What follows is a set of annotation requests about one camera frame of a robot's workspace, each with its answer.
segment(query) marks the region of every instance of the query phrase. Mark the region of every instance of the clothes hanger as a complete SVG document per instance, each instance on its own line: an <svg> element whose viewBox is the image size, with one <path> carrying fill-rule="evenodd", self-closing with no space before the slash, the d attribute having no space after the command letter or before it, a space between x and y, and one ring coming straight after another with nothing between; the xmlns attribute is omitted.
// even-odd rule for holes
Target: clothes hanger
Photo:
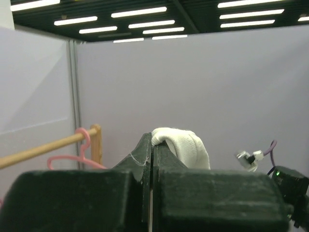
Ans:
<svg viewBox="0 0 309 232"><path fill-rule="evenodd" d="M98 168L98 169L107 169L106 167L104 167L101 164L98 164L90 159L87 159L85 157L85 151L87 150L87 148L90 147L91 142L90 142L90 135L88 133L88 131L85 128L78 128L76 129L75 133L82 133L86 139L86 143L81 145L80 148L80 156L72 156L72 155L60 155L60 156L52 156L47 160L47 167L50 170L53 170L54 168L52 167L52 161L54 160L74 160L74 161L78 161L84 164L87 164L89 166L92 166L94 168Z"/></svg>

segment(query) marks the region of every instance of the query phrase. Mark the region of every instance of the white cloth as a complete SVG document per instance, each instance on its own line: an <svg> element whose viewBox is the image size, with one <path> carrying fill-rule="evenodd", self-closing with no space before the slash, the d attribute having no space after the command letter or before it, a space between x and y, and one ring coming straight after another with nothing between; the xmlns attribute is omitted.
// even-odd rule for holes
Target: white cloth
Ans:
<svg viewBox="0 0 309 232"><path fill-rule="evenodd" d="M166 141L171 152L188 168L210 169L209 156L202 140L189 130L157 128L152 146Z"/></svg>

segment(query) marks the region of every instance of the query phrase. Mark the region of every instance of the dark ceiling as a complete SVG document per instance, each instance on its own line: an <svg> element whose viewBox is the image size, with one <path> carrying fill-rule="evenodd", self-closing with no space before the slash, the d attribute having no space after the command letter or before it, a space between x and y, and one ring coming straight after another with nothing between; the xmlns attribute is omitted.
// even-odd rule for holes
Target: dark ceiling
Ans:
<svg viewBox="0 0 309 232"><path fill-rule="evenodd" d="M15 5L30 1L34 0L11 0L11 4ZM154 22L171 19L176 21L174 25L151 27L147 29L171 27L185 28L185 30L182 32L164 33L164 35L174 35L285 27L309 23L309 21L298 22L300 16L306 16L306 14L309 13L309 0L278 0L276 2L269 3L218 8L218 4L220 2L229 1L233 0L61 0L61 3L56 5L16 11L13 12L13 16L14 22L18 25L88 42L152 37L153 34L143 35L142 32L145 30L145 28L129 29L128 25L134 23ZM121 18L111 17L112 13L162 6L167 7L166 12ZM284 12L282 14L276 15L253 16L224 20L219 19L220 15L222 14L235 14L276 9L284 9ZM54 21L61 20L62 17L66 17L66 19L72 19L87 16L97 16L98 19L97 21L87 23L54 26ZM275 23L270 25L250 27L220 28L221 23L269 19L275 19ZM79 33L80 29L108 26L117 26L118 29L117 31L90 34Z"/></svg>

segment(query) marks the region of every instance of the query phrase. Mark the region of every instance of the clothes rack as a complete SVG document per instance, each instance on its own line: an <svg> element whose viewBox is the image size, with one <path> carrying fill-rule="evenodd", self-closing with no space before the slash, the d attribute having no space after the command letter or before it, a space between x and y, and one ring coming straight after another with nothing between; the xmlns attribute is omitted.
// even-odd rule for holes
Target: clothes rack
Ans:
<svg viewBox="0 0 309 232"><path fill-rule="evenodd" d="M94 124L88 130L91 138L91 160L102 164L102 135L101 126ZM41 146L18 152L12 155L8 155L0 158L0 169L12 166L14 164L32 159L34 157L43 155L53 150L57 150L64 146L80 142L84 139L84 135L77 133L66 138L62 138L51 143L43 144Z"/></svg>

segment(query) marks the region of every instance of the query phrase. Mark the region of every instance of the pink hanger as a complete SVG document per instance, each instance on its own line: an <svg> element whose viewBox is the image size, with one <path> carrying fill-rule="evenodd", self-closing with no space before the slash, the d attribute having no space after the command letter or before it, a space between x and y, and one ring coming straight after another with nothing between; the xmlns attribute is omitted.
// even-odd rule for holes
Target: pink hanger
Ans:
<svg viewBox="0 0 309 232"><path fill-rule="evenodd" d="M103 165L98 164L98 163L96 163L96 162L94 162L90 159L85 158L85 151L86 151L87 148L90 147L90 144L91 144L90 143L90 135L89 135L88 131L84 128L78 128L78 129L76 129L75 133L82 133L85 136L85 139L86 139L86 143L81 145L81 150L80 150L81 155L80 156L71 156L71 155L52 156L47 160L47 167L50 170L53 170L54 169L52 167L52 161L53 160L66 159L66 160L75 160L75 161L78 161L78 162L81 162L81 163L85 163L85 164L88 164L88 165L90 165L94 168L107 169Z"/></svg>

